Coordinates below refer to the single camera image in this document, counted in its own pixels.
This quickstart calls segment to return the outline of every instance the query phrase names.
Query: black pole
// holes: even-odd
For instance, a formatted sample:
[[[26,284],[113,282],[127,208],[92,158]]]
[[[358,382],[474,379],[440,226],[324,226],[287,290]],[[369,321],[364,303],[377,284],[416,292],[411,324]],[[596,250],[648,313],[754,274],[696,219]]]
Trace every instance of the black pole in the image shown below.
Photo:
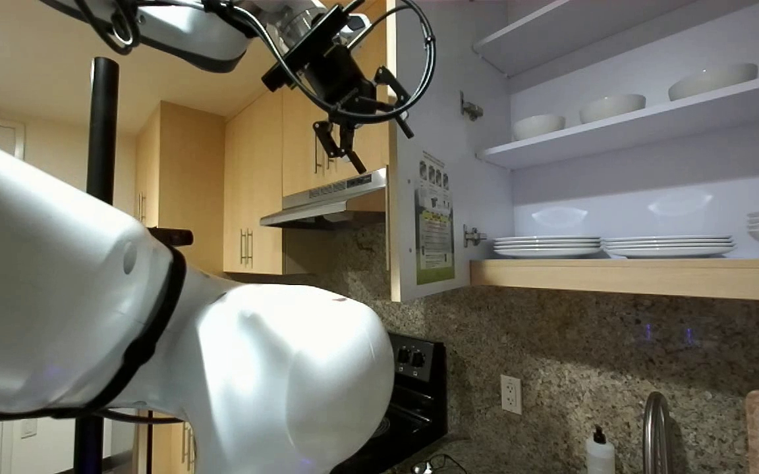
[[[87,192],[103,203],[113,203],[116,103],[119,103],[119,63],[108,58],[95,58],[92,103],[90,103]],[[103,463],[103,416],[79,416],[74,421],[74,471],[100,474],[100,463]]]

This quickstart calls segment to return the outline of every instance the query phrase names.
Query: kitchen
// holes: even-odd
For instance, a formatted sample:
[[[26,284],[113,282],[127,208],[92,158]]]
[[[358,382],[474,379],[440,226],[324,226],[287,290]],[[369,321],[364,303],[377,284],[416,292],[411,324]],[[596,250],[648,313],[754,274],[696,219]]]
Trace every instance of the kitchen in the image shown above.
[[[469,53],[474,42],[498,29],[506,11],[514,18],[538,5],[517,3],[501,11],[493,3],[435,3],[432,11],[440,16],[435,24],[440,26],[459,16],[469,18],[466,8],[485,11],[477,16],[477,32],[459,29],[456,37],[440,37],[440,61],[453,58],[461,47]],[[706,37],[701,42],[709,42],[709,58],[693,47],[701,45],[693,37]],[[759,192],[759,161],[751,163],[751,155],[759,158],[759,126],[683,137],[669,147],[643,145],[638,161],[633,161],[635,150],[611,150],[609,155],[596,155],[593,163],[548,163],[527,169],[527,174],[514,171],[514,179],[503,169],[482,166],[466,155],[466,150],[506,142],[511,137],[511,119],[543,111],[575,113],[590,97],[604,95],[601,87],[580,90],[577,84],[582,82],[609,82],[606,87],[614,92],[635,87],[651,103],[661,103],[667,87],[698,68],[701,61],[759,63],[759,3],[643,47],[532,87],[517,84],[522,79],[506,84],[503,76],[493,74],[474,55],[464,61],[480,61],[477,68],[445,74],[445,79],[437,76],[435,92],[424,97],[424,111],[414,111],[411,124],[416,145],[430,147],[432,155],[451,166],[453,203],[459,208],[456,242],[461,242],[461,224],[477,226],[490,237],[530,232],[530,216],[546,208],[546,203],[567,203],[572,208],[580,203],[590,211],[614,203],[622,211],[627,203],[654,203],[667,190],[704,190],[701,184],[706,184],[714,195],[722,195],[727,192],[727,182],[743,182]],[[459,92],[485,108],[480,121],[456,119]],[[26,161],[79,182],[84,166],[71,163],[69,155],[82,155],[84,132],[74,124],[21,119],[18,111],[0,111],[3,121],[13,116],[24,124]],[[453,124],[424,124],[427,119],[419,116],[445,116]],[[722,163],[727,158],[733,166],[717,166],[714,153],[722,153]],[[659,166],[659,158],[667,155],[675,155],[675,161]],[[119,163],[116,203],[134,213],[142,205],[137,195],[140,176],[134,176],[140,166],[137,137],[124,140]],[[701,213],[693,221],[672,219],[661,221],[669,226],[659,226],[659,221],[635,213],[614,221],[585,221],[585,232],[617,229],[617,234],[627,234],[646,224],[651,224],[651,232],[730,232],[741,242],[743,258],[756,255],[759,248],[746,237],[746,229],[730,226],[733,219],[751,211],[751,203],[717,200],[712,211],[722,216],[706,219]],[[445,342],[451,429],[440,445],[416,461],[435,458],[440,466],[443,456],[451,456],[466,471],[580,471],[585,466],[585,440],[593,424],[601,424],[617,445],[619,471],[640,471],[646,398],[664,392],[669,416],[680,429],[672,442],[677,466],[685,463],[685,471],[746,471],[743,403],[748,390],[759,390],[759,298],[683,298],[688,292],[680,287],[667,295],[582,292],[582,287],[469,287],[393,303],[390,295],[403,290],[395,290],[401,277],[395,269],[387,271],[387,261],[390,266],[401,261],[393,255],[401,245],[387,245],[385,232],[382,224],[366,224],[324,234],[327,245],[335,242],[329,245],[335,255],[327,277],[290,279],[372,303],[393,332]],[[480,258],[485,255],[485,245],[459,253]],[[501,411],[501,374],[522,379],[522,413]]]

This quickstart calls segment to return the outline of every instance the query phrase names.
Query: oven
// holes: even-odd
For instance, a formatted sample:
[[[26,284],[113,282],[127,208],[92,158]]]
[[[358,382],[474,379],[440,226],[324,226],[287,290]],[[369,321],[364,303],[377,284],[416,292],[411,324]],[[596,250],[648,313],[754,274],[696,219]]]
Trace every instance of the oven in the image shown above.
[[[445,348],[437,340],[390,334],[395,387],[372,440],[332,474],[382,474],[448,432]]]

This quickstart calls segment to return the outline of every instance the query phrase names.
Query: wooden shelf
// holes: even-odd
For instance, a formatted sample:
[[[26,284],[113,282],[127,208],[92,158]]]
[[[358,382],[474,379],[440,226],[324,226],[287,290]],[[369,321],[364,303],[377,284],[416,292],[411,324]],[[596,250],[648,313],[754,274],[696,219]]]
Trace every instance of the wooden shelf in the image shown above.
[[[474,261],[472,284],[759,300],[759,258]]]
[[[754,0],[553,0],[474,45],[506,76],[546,82],[690,29]]]
[[[625,150],[635,145],[709,134],[756,121],[759,79],[675,103],[661,103],[606,121],[559,129],[546,137],[488,147],[480,153],[480,158],[509,169],[524,169]]]

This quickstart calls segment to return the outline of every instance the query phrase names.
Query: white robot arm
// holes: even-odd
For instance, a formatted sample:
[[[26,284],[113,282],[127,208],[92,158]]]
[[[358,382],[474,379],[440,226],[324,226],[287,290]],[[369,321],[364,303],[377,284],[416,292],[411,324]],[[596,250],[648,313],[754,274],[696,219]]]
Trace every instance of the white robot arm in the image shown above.
[[[343,129],[401,121],[427,87],[406,95],[387,74],[361,76],[348,50],[369,26],[351,21],[353,8],[45,3],[119,53],[145,42],[211,71],[264,37],[279,61],[266,84],[300,87]],[[374,100],[374,84],[395,103]],[[0,419],[155,408],[192,424],[200,474],[322,474],[369,440],[390,390],[390,342],[372,308],[198,274],[127,213],[0,153]]]

